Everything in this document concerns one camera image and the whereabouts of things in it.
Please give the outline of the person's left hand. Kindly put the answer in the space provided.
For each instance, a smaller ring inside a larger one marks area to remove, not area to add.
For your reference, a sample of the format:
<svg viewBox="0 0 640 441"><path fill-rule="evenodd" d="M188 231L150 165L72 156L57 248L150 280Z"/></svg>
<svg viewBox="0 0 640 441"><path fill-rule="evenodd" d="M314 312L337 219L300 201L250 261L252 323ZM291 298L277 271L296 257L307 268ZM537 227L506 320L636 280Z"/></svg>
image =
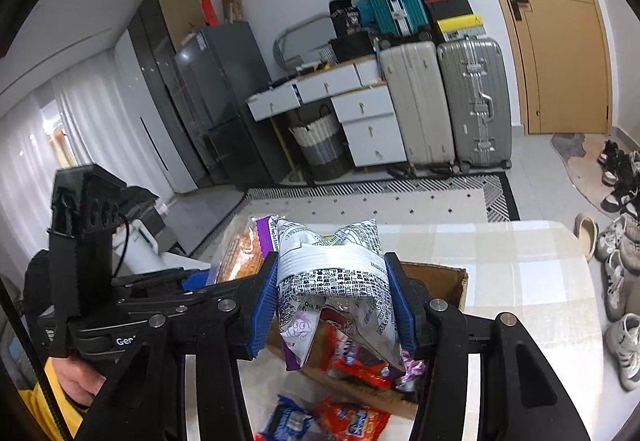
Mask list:
<svg viewBox="0 0 640 441"><path fill-rule="evenodd" d="M63 391L74 402L89 407L106 378L79 357L51 357L50 361Z"/></svg>

